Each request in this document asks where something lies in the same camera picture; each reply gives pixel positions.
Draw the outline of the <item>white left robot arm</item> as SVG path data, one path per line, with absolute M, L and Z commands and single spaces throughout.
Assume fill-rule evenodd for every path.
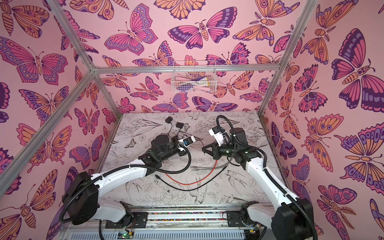
M 113 223 L 125 221 L 131 214 L 127 204 L 102 203 L 101 197 L 125 183 L 156 172 L 168 175 L 185 172 L 192 163 L 188 146 L 195 142 L 194 136 L 178 140 L 170 139 L 167 135 L 159 135 L 151 142 L 150 149 L 127 165 L 99 174 L 79 173 L 62 197 L 63 209 L 58 217 L 59 222 L 80 225 L 89 220 L 105 220 Z M 187 165 L 177 171 L 162 169 L 163 161 L 175 155 L 187 155 Z

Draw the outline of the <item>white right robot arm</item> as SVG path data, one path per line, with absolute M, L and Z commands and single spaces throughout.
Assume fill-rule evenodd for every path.
M 262 187 L 273 209 L 267 210 L 257 203 L 243 206 L 247 223 L 259 223 L 270 229 L 277 240 L 317 240 L 313 206 L 289 190 L 267 166 L 268 156 L 260 148 L 250 146 L 242 128 L 234 128 L 231 121 L 219 115 L 216 126 L 209 133 L 215 142 L 203 147 L 214 160 L 221 157 L 234 159 Z

